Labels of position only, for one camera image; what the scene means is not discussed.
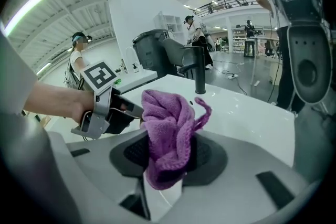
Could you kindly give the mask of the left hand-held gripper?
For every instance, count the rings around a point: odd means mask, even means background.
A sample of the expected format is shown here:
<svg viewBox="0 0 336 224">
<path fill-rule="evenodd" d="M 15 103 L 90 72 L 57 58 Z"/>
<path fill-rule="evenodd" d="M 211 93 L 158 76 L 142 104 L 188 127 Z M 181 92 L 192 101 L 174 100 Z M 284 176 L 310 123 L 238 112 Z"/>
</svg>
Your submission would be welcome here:
<svg viewBox="0 0 336 224">
<path fill-rule="evenodd" d="M 93 91 L 93 108 L 85 110 L 72 133 L 96 140 L 104 133 L 120 134 L 131 119 L 142 118 L 144 110 L 113 87 L 118 76 L 104 61 L 83 68 L 80 74 L 85 89 Z"/>
</svg>

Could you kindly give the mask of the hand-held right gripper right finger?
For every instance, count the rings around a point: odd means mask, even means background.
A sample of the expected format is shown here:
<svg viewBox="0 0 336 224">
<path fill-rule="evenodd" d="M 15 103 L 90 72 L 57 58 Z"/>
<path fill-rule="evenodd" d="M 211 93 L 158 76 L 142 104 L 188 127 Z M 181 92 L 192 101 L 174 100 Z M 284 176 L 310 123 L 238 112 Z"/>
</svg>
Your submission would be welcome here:
<svg viewBox="0 0 336 224">
<path fill-rule="evenodd" d="M 202 141 L 211 141 L 226 153 L 226 167 L 205 186 L 187 186 L 173 206 L 174 222 L 289 222 L 320 186 L 308 183 L 287 164 L 260 146 L 238 139 L 199 131 Z M 275 192 L 264 183 L 272 172 L 284 186 Z M 274 195 L 290 193 L 278 206 Z"/>
</svg>

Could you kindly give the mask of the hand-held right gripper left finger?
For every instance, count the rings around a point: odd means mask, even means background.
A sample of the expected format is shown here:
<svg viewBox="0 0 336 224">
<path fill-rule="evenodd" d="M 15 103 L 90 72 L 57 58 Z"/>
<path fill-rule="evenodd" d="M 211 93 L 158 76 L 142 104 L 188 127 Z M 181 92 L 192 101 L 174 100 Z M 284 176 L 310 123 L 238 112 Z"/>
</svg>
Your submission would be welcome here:
<svg viewBox="0 0 336 224">
<path fill-rule="evenodd" d="M 110 152 L 124 138 L 111 136 L 94 141 L 65 143 L 61 134 L 48 134 L 61 177 L 82 222 L 148 222 L 143 215 L 122 207 L 130 196 L 138 197 L 140 182 L 123 176 L 111 163 Z"/>
</svg>

